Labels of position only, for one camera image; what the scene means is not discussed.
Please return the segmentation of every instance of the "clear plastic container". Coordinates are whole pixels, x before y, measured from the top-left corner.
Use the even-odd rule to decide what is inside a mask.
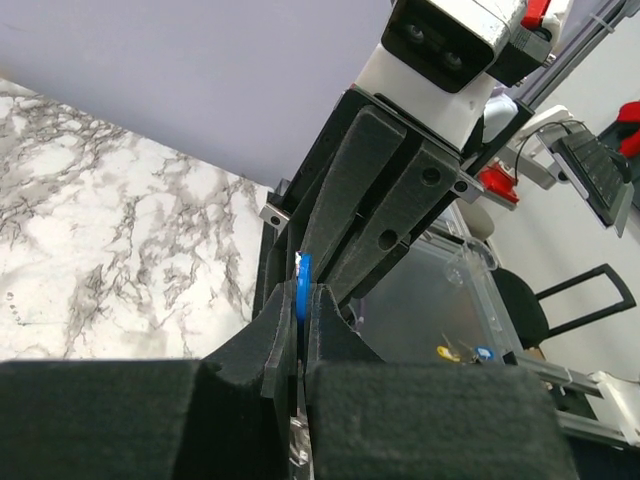
[[[498,268],[491,249],[476,238],[466,238],[444,266],[444,275],[449,282],[462,286]]]

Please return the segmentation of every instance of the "blue plastic piece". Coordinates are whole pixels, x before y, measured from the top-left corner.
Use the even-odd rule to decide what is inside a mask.
[[[495,355],[490,348],[487,347],[476,347],[475,348],[476,355],[480,357],[482,360],[493,360]]]
[[[297,253],[298,255],[298,285],[296,290],[296,319],[298,320],[298,356],[302,358],[304,323],[307,320],[307,308],[309,295],[311,294],[311,255],[308,253]]]

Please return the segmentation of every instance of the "chair handle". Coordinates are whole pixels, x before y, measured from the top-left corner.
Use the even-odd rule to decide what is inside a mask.
[[[568,332],[569,330],[574,330],[584,325],[588,325],[590,323],[593,323],[597,320],[601,320],[615,313],[624,312],[625,310],[629,310],[630,308],[633,308],[636,306],[636,300],[633,297],[633,294],[631,293],[631,291],[629,290],[629,287],[627,287],[626,283],[624,283],[624,281],[622,280],[622,278],[620,278],[617,272],[613,268],[611,268],[611,265],[607,263],[605,263],[604,265],[600,265],[599,267],[596,267],[592,270],[589,270],[588,272],[583,273],[582,275],[578,275],[577,277],[572,278],[571,280],[567,280],[566,282],[556,285],[555,287],[551,287],[548,290],[545,290],[544,292],[541,292],[538,295],[536,295],[536,298],[538,300],[542,300],[558,292],[571,288],[574,285],[578,285],[579,283],[585,282],[591,278],[595,278],[600,275],[606,275],[607,278],[611,281],[611,283],[613,283],[613,285],[618,290],[618,293],[622,297],[622,301],[615,303],[609,307],[603,308],[602,310],[598,310],[596,312],[590,313],[589,315],[585,315],[584,317],[580,317],[576,320],[565,323],[564,325],[560,325],[558,327],[552,328],[549,331],[549,338]]]
[[[604,273],[607,277],[609,277],[609,280],[611,281],[611,283],[613,283],[613,285],[616,287],[616,289],[620,293],[620,296],[622,297],[622,301],[616,304],[616,306],[620,306],[620,310],[618,311],[621,312],[623,310],[628,310],[636,306],[636,299],[633,297],[631,290],[629,290],[629,287],[627,287],[627,284],[624,283],[624,280],[620,278],[620,275],[618,275],[618,272],[616,272],[613,268],[611,268],[611,265],[609,265],[608,263],[605,263],[604,265],[600,265],[599,267],[596,267],[596,269],[602,269],[602,273]]]

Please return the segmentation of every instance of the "white marble countertop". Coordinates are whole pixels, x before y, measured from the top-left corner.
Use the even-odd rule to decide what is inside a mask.
[[[251,319],[267,188],[0,80],[0,359],[201,357]]]

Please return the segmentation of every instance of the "metal bracket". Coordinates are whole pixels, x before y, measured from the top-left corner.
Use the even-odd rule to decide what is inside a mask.
[[[544,68],[549,68],[551,65],[553,65],[556,62],[557,59],[558,57],[556,57],[553,53],[550,53],[547,59],[542,64],[542,66]]]
[[[515,211],[516,208],[518,208],[518,204],[517,203],[510,202],[506,198],[501,197],[500,195],[498,195],[496,193],[493,193],[491,190],[485,190],[484,193],[482,194],[482,196],[484,198],[487,198],[487,199],[491,200],[496,205],[500,205],[502,208],[506,208],[507,210],[509,210],[511,212]]]
[[[527,353],[516,353],[514,355],[519,367],[536,373],[545,382],[602,398],[598,384],[583,373],[575,372],[544,360],[538,360]]]
[[[262,207],[262,210],[260,211],[260,218],[265,223],[275,228],[278,233],[282,232],[282,230],[287,226],[287,223],[289,223],[289,216],[270,203],[267,203]]]
[[[615,447],[628,448],[629,444],[624,434],[612,425],[606,425],[597,420],[573,415],[567,412],[556,412],[560,428],[567,435],[583,438]]]
[[[635,194],[635,188],[632,183],[628,183],[625,187],[624,194],[618,194],[616,204],[613,207],[613,211],[617,212],[615,223],[613,224],[614,230],[618,237],[622,238],[624,233],[624,227],[627,224],[627,218],[629,217],[629,211],[633,203],[633,195]]]
[[[564,170],[562,170],[562,167],[560,165],[558,165],[555,161],[549,165],[549,168],[547,169],[547,171],[551,174],[551,176],[553,176],[553,178],[555,178],[556,182],[558,183],[570,183],[569,182],[569,177],[567,177],[567,174],[564,173]]]
[[[509,165],[511,168],[515,168],[518,152],[510,145],[507,145],[500,151],[498,157],[506,165]],[[520,154],[520,158],[518,159],[518,173],[520,175],[524,175],[544,190],[549,190],[558,180],[558,175],[553,168],[543,167],[533,159],[533,155],[531,153],[523,152]]]
[[[473,203],[484,193],[482,184],[464,172],[458,173],[458,179],[449,190],[467,203]]]
[[[576,174],[573,173],[573,170],[571,170],[571,167],[567,164],[565,159],[562,158],[562,155],[560,155],[559,153],[554,153],[552,156],[553,161],[560,165],[560,168],[571,182],[571,185],[573,185],[573,187],[578,191],[583,199],[587,200],[589,198],[589,192],[587,192],[587,189],[584,188],[584,185],[582,185],[582,182],[580,182],[580,179],[576,176]]]

